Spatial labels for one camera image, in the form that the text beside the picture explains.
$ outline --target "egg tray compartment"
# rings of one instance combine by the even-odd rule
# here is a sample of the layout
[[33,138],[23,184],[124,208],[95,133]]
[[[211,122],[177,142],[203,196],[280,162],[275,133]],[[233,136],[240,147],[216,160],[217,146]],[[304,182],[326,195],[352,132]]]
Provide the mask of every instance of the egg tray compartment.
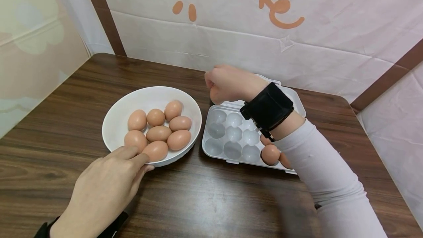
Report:
[[260,135],[253,121],[244,119],[239,108],[214,105],[207,115],[203,151],[209,157],[223,159],[228,163],[248,163],[297,174],[280,162],[274,166],[263,162],[260,153],[264,145],[260,141]]

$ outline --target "bowl rim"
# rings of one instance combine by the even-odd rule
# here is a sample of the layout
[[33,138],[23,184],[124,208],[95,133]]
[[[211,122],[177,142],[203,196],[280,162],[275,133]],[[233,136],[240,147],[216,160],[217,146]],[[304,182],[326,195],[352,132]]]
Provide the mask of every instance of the bowl rim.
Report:
[[176,154],[175,156],[173,156],[172,158],[169,158],[169,159],[163,159],[163,160],[160,160],[160,161],[156,161],[156,162],[150,162],[150,163],[146,163],[146,165],[155,165],[155,164],[159,164],[159,163],[162,163],[162,162],[169,162],[170,160],[172,160],[172,159],[174,159],[174,158],[176,158],[176,157],[178,157],[179,155],[181,155],[181,154],[186,154],[187,153],[187,151],[185,151],[187,148],[189,148],[189,147],[191,147],[191,149],[192,149],[192,147],[194,146],[194,144],[195,144],[195,142],[197,141],[197,138],[198,138],[198,135],[200,134],[200,132],[201,132],[201,125],[203,124],[203,116],[202,116],[202,114],[201,114],[201,109],[200,109],[200,105],[198,105],[198,103],[197,103],[197,101],[195,101],[195,99],[190,95],[190,94],[188,94],[188,93],[186,93],[185,91],[182,91],[182,90],[180,90],[180,89],[178,89],[178,88],[174,88],[174,87],[166,87],[166,86],[153,86],[153,87],[143,87],[143,88],[140,88],[140,89],[137,89],[137,90],[134,90],[134,91],[132,91],[132,92],[130,92],[130,93],[128,93],[128,94],[126,94],[125,96],[123,96],[122,98],[120,98],[119,100],[117,100],[110,108],[109,108],[109,110],[108,110],[108,112],[106,113],[106,115],[105,115],[105,117],[103,118],[103,123],[101,124],[101,137],[102,137],[102,139],[103,139],[103,143],[106,145],[106,148],[110,151],[110,152],[112,152],[112,151],[114,151],[114,150],[110,150],[110,147],[109,147],[109,145],[106,143],[106,141],[105,141],[105,135],[104,135],[104,133],[105,133],[105,120],[106,120],[106,118],[108,117],[108,115],[109,115],[109,113],[111,112],[111,110],[112,110],[112,108],[113,107],[115,107],[116,106],[116,104],[118,104],[121,100],[123,100],[126,96],[129,96],[130,94],[132,94],[132,93],[134,93],[134,92],[138,92],[138,91],[140,91],[140,90],[147,90],[147,89],[154,89],[154,88],[167,88],[167,89],[173,89],[173,90],[177,90],[178,92],[182,92],[182,93],[184,93],[184,94],[186,94],[188,97],[189,97],[189,99],[191,99],[194,103],[195,103],[195,105],[196,105],[196,110],[198,111],[198,113],[200,114],[200,124],[199,124],[199,128],[198,128],[198,131],[196,132],[196,134],[194,135],[194,136],[192,136],[192,138],[193,138],[193,141],[192,141],[192,143],[189,143],[189,144],[187,144],[183,149],[180,149],[179,151],[178,151],[178,154]]

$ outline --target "red drawing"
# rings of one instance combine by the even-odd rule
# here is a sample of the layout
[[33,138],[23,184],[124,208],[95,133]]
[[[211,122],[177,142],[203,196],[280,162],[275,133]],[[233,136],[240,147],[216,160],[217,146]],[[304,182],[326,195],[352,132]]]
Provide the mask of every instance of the red drawing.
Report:
[[275,25],[276,27],[279,27],[281,29],[292,29],[295,27],[298,27],[303,23],[304,17],[300,17],[297,21],[293,23],[284,23],[282,21],[279,21],[276,18],[276,13],[283,14],[287,13],[290,9],[290,2],[289,0],[278,0],[276,2],[272,2],[272,0],[258,0],[258,7],[260,9],[264,8],[264,5],[266,5],[270,12],[269,12],[269,18],[270,21]]

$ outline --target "wooden table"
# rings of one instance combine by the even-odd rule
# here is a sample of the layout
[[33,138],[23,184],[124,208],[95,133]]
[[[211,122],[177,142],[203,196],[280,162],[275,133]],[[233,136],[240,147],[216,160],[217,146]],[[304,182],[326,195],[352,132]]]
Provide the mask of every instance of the wooden table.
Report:
[[[101,124],[122,96],[156,85],[198,102],[203,72],[97,54],[0,140],[0,237],[31,237],[60,215],[79,174],[109,153]],[[309,120],[357,173],[389,237],[422,237],[415,219],[345,99],[297,90]],[[297,176],[231,165],[201,149],[148,173],[124,237],[321,237],[311,196]]]

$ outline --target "brown trim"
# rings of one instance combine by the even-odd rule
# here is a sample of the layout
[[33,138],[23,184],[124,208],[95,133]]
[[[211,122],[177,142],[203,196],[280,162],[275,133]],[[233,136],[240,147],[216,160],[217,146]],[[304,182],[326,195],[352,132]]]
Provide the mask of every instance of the brown trim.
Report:
[[110,45],[116,55],[126,56],[125,49],[123,48],[122,41],[120,40],[119,32],[116,28],[115,21],[113,20],[112,13],[110,12],[109,5],[106,0],[91,0],[95,12],[100,19],[103,29],[110,41]]
[[395,85],[403,76],[413,70],[423,61],[423,40],[419,41],[411,50],[404,54],[398,62],[388,69],[367,90],[356,98],[351,107],[356,113],[375,101],[381,94]]

